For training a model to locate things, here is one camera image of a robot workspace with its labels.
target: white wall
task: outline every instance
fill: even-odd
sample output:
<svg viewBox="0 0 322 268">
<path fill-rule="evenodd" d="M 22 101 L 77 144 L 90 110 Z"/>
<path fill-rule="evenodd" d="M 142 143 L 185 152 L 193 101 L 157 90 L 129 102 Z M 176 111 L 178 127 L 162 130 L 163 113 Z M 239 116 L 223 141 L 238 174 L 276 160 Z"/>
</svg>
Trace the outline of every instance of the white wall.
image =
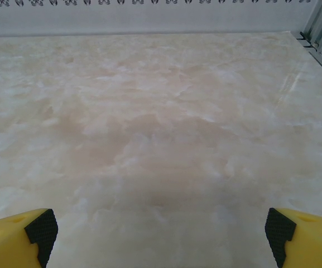
<svg viewBox="0 0 322 268">
<path fill-rule="evenodd" d="M 0 0 L 0 36 L 300 31 L 317 4 L 317 0 L 192 0 L 189 4 L 186 0 L 177 4 L 167 4 L 167 0 L 157 4 L 152 0 L 143 4 L 135 2 L 142 0 L 133 0 L 134 4 L 132 0 L 124 0 L 124 4 L 118 0 L 110 0 L 110 4 L 57 0 L 53 6 L 50 1 L 56 0 Z"/>
</svg>

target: black rubber corner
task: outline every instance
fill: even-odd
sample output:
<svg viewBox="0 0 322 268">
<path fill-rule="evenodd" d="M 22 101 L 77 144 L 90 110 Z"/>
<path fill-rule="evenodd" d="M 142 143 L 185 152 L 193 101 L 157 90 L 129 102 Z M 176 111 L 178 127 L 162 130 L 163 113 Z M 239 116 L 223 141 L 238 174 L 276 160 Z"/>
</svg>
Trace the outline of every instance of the black rubber corner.
<svg viewBox="0 0 322 268">
<path fill-rule="evenodd" d="M 267 215 L 265 232 L 278 268 L 282 268 L 285 263 L 285 243 L 292 240 L 295 229 L 296 223 L 274 208 L 270 208 Z"/>
<path fill-rule="evenodd" d="M 58 234 L 58 225 L 53 210 L 46 210 L 25 227 L 25 231 L 31 244 L 38 244 L 38 260 L 41 267 L 45 268 Z"/>
</svg>

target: marble floor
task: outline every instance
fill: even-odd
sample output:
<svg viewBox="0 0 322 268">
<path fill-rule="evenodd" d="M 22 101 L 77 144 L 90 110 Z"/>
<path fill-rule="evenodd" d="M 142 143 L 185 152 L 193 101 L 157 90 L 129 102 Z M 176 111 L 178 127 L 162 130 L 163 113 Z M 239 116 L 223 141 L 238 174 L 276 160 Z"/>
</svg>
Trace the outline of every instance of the marble floor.
<svg viewBox="0 0 322 268">
<path fill-rule="evenodd" d="M 49 268 L 276 267 L 269 207 L 322 215 L 322 68 L 289 32 L 0 38 L 0 218 Z"/>
</svg>

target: beige marble surface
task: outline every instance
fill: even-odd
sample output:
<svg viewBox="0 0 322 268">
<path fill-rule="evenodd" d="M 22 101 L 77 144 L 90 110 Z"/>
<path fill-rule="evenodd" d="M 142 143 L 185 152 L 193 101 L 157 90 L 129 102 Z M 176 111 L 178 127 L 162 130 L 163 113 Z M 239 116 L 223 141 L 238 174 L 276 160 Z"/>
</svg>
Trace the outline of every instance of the beige marble surface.
<svg viewBox="0 0 322 268">
<path fill-rule="evenodd" d="M 49 268 L 275 268 L 273 206 L 322 215 L 289 32 L 0 38 L 0 218 L 54 209 Z"/>
</svg>

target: patterned wall border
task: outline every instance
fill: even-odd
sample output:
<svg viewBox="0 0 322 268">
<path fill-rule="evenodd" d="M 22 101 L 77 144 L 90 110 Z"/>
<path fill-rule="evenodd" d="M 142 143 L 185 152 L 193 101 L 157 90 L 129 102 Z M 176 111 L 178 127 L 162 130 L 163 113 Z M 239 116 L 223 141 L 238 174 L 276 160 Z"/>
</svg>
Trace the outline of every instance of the patterned wall border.
<svg viewBox="0 0 322 268">
<path fill-rule="evenodd" d="M 99 5 L 102 4 L 110 4 L 110 1 L 112 0 L 93 0 L 93 2 L 96 2 Z M 184 0 L 186 4 L 192 3 L 193 0 Z M 199 0 L 199 3 L 207 3 L 210 4 L 212 0 Z M 232 3 L 244 3 L 245 0 L 214 0 L 215 2 L 224 3 L 225 1 L 232 2 Z M 247 0 L 251 1 L 252 3 L 257 3 L 259 0 Z M 277 3 L 279 1 L 283 1 L 286 3 L 290 2 L 297 2 L 300 3 L 309 3 L 311 0 L 266 0 L 266 3 Z M 84 4 L 86 6 L 89 6 L 92 4 L 92 0 L 0 0 L 0 7 L 9 7 L 12 4 L 16 4 L 19 7 L 23 7 L 25 3 L 29 3 L 30 5 L 36 7 L 36 6 L 44 6 L 46 4 L 50 4 L 52 6 L 57 6 L 58 4 L 64 3 L 66 6 L 77 6 L 78 4 Z M 116 0 L 118 4 L 124 4 L 125 0 Z M 158 4 L 159 0 L 150 0 L 150 3 L 152 4 Z M 132 0 L 132 4 L 144 4 L 145 0 Z M 177 4 L 178 0 L 166 0 L 166 4 Z"/>
</svg>

